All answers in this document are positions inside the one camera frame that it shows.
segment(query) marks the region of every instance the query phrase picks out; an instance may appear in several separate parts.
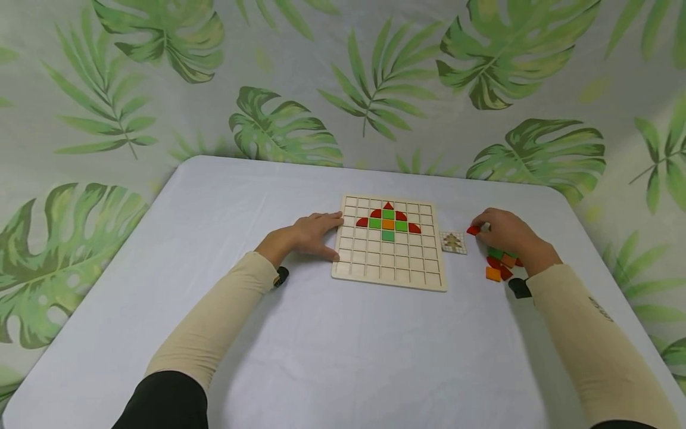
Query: wooden grid board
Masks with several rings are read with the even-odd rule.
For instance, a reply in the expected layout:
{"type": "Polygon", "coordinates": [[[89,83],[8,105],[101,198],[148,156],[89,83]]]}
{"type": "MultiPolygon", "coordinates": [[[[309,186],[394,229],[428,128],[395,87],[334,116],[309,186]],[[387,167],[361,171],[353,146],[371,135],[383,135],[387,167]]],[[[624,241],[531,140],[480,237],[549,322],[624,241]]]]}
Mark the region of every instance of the wooden grid board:
{"type": "Polygon", "coordinates": [[[447,291],[436,208],[428,202],[345,195],[331,276],[447,291]]]}

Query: left hand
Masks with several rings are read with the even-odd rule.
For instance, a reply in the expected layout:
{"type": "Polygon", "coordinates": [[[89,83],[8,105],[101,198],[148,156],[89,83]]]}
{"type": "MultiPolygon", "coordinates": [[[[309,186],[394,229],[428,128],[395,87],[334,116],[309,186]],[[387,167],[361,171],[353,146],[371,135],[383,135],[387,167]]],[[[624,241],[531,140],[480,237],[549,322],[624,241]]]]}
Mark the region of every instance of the left hand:
{"type": "Polygon", "coordinates": [[[343,213],[312,213],[298,219],[290,227],[272,231],[255,249],[271,262],[275,268],[292,251],[323,257],[338,262],[338,253],[324,245],[324,234],[333,228],[343,225],[343,213]]]}

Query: leaf print backdrop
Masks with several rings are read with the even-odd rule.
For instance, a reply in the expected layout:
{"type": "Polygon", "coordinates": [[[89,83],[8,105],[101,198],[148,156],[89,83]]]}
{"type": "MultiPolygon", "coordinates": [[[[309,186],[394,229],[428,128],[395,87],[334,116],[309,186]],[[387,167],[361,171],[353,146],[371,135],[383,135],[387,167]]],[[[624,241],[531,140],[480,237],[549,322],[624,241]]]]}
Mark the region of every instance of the leaf print backdrop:
{"type": "Polygon", "coordinates": [[[685,3],[9,0],[0,408],[197,154],[551,186],[686,391],[685,3]]]}

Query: green square tile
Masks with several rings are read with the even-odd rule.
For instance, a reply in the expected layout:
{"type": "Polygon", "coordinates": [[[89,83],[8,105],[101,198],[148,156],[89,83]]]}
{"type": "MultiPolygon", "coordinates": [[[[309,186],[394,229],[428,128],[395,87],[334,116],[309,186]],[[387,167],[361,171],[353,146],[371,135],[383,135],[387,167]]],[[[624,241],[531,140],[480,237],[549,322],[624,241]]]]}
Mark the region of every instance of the green square tile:
{"type": "Polygon", "coordinates": [[[383,230],[381,232],[381,239],[385,242],[394,242],[395,241],[395,233],[393,231],[383,230]]]}
{"type": "Polygon", "coordinates": [[[504,252],[499,251],[496,248],[489,247],[488,248],[488,256],[493,256],[495,259],[501,260],[503,257],[504,252]]]}

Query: beige sleeve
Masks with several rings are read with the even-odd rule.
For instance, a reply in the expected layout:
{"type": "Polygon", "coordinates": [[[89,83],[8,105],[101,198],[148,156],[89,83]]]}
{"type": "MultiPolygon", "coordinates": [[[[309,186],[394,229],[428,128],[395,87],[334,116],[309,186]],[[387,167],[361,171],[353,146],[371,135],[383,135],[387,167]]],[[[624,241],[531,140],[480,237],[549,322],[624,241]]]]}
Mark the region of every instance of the beige sleeve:
{"type": "Polygon", "coordinates": [[[652,371],[568,265],[527,280],[591,426],[628,420],[680,428],[652,371]]]}
{"type": "Polygon", "coordinates": [[[150,360],[145,376],[178,371],[207,393],[229,346],[277,277],[274,266],[259,253],[243,256],[172,331],[150,360]]]}

